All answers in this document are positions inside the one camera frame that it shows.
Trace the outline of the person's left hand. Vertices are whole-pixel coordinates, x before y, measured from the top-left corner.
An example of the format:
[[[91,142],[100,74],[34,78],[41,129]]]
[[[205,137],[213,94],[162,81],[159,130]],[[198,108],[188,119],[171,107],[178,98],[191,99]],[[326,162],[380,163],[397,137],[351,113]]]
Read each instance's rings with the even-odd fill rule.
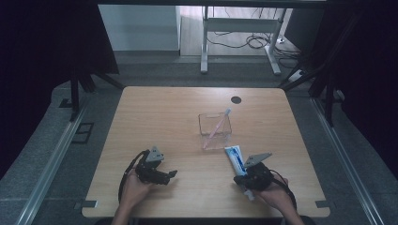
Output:
[[[131,210],[146,197],[152,186],[152,183],[143,183],[135,170],[131,170],[122,189],[120,206]]]

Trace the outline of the white metal desk frame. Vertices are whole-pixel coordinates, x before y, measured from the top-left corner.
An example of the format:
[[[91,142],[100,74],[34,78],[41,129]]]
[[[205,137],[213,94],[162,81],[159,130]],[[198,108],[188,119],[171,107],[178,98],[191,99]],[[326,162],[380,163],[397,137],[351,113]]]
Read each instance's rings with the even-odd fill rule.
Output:
[[[264,47],[264,51],[268,57],[273,73],[275,75],[280,75],[281,70],[275,58],[274,50],[276,49],[276,42],[283,26],[285,14],[286,8],[283,8],[277,19],[210,18],[208,17],[208,7],[204,7],[200,63],[201,73],[206,74],[208,71],[207,34],[209,32],[232,32],[270,34],[269,43]]]

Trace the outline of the white power strip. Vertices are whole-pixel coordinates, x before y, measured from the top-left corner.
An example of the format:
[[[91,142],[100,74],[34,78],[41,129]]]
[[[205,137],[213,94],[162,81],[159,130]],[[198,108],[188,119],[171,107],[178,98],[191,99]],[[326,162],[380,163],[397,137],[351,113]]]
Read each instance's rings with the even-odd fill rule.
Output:
[[[290,76],[290,77],[288,78],[288,81],[289,81],[290,83],[292,83],[292,82],[298,80],[299,78],[301,78],[304,74],[305,74],[305,72],[304,72],[303,70],[299,69],[299,70],[296,71],[292,76]]]

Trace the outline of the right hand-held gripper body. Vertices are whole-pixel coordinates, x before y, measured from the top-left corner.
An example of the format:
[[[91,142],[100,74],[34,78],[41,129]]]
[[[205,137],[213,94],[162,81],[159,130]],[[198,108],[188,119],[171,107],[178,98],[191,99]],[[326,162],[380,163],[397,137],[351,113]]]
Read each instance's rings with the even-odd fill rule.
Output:
[[[273,175],[270,169],[263,163],[265,159],[271,156],[271,153],[263,153],[248,157],[244,164],[244,168],[249,180],[245,185],[249,186],[251,189],[262,191],[271,184]]]

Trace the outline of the person's right hand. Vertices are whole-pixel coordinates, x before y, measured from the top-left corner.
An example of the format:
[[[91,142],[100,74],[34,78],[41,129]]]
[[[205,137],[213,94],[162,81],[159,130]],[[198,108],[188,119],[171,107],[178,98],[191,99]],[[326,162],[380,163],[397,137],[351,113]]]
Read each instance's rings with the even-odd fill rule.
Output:
[[[277,180],[277,183],[272,182],[265,190],[262,191],[254,190],[253,194],[258,196],[269,206],[280,211],[284,217],[295,214],[296,209],[290,196],[286,190],[280,186],[280,183],[285,185],[287,180],[281,178],[276,173],[274,173],[274,178]]]

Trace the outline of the dark curtain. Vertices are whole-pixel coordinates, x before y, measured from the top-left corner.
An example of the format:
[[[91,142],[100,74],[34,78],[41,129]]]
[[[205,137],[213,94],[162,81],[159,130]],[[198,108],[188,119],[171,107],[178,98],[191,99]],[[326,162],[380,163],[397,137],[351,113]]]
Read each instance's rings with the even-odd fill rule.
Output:
[[[371,0],[331,66],[342,109],[398,178],[398,0]]]
[[[93,0],[0,0],[0,179],[74,75],[118,67]]]

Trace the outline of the aluminium floor rail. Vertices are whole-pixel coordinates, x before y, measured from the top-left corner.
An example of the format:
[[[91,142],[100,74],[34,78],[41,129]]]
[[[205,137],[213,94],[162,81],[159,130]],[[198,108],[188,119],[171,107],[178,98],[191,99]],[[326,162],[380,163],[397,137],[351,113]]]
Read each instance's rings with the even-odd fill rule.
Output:
[[[344,173],[360,202],[365,216],[368,218],[370,225],[379,225],[379,214],[375,209],[374,201],[370,196],[368,189],[362,183],[358,172],[349,158],[349,155],[346,153],[343,143],[341,142],[335,128],[332,127],[324,117],[324,110],[321,103],[317,99],[313,98],[311,99],[311,102],[314,106],[318,119],[320,120],[324,130],[327,133],[327,136],[331,141],[334,152],[342,164]]]
[[[44,167],[37,183],[35,184],[29,198],[27,199],[23,210],[18,216],[14,225],[31,225],[36,217],[39,207],[44,201],[44,198],[54,180],[54,177],[67,153],[71,141],[81,124],[89,104],[88,99],[84,99],[81,103],[80,110],[76,113],[74,120],[68,122],[64,129],[61,138],[56,144],[53,153],[51,154],[46,166]]]

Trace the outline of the black metal stand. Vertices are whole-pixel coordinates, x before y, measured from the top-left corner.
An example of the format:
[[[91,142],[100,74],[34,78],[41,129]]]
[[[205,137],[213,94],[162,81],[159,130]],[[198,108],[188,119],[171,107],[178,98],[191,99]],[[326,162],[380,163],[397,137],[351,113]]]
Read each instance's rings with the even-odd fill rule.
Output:
[[[288,92],[291,89],[314,79],[308,93],[312,98],[318,98],[323,91],[326,91],[324,118],[331,126],[333,126],[332,109],[334,103],[334,90],[336,87],[336,78],[332,74],[332,67],[336,65],[338,56],[342,54],[344,45],[358,24],[361,16],[362,14],[360,12],[352,12],[344,23],[337,26],[331,32],[331,35],[322,47],[319,47],[314,52],[299,60],[298,64],[279,84],[279,88]],[[288,79],[291,78],[296,71],[302,68],[305,63],[313,60],[318,61],[317,67],[310,66],[309,70],[300,78],[293,82],[288,81]]]
[[[80,99],[79,99],[79,86],[81,86],[85,92],[93,93],[96,90],[96,85],[92,76],[95,75],[100,79],[106,81],[110,85],[123,90],[125,85],[117,80],[113,79],[110,75],[102,72],[88,73],[86,71],[74,70],[70,76],[70,96],[71,96],[71,108],[72,113],[70,121],[75,121],[80,113]]]

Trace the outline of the white and blue toothpaste tube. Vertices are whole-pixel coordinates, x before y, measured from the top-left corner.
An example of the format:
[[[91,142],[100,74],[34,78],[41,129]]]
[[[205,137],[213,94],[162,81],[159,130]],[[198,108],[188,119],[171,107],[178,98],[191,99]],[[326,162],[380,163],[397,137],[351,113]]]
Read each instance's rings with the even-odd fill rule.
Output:
[[[244,168],[240,147],[238,145],[227,146],[224,148],[224,150],[226,155],[230,159],[230,162],[234,168],[236,176],[246,175],[247,173]],[[248,199],[252,202],[254,200],[253,193],[241,184],[238,184],[238,186],[241,188],[243,194],[246,195]]]

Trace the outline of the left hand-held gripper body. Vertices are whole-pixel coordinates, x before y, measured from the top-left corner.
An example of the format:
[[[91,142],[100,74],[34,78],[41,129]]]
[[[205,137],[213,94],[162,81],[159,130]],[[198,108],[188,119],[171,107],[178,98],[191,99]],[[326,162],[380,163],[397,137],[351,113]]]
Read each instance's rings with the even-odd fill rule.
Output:
[[[159,179],[165,179],[161,177],[162,172],[157,170],[163,160],[164,156],[156,146],[143,151],[142,156],[135,167],[135,172],[139,179],[143,183],[153,184],[157,184]]]

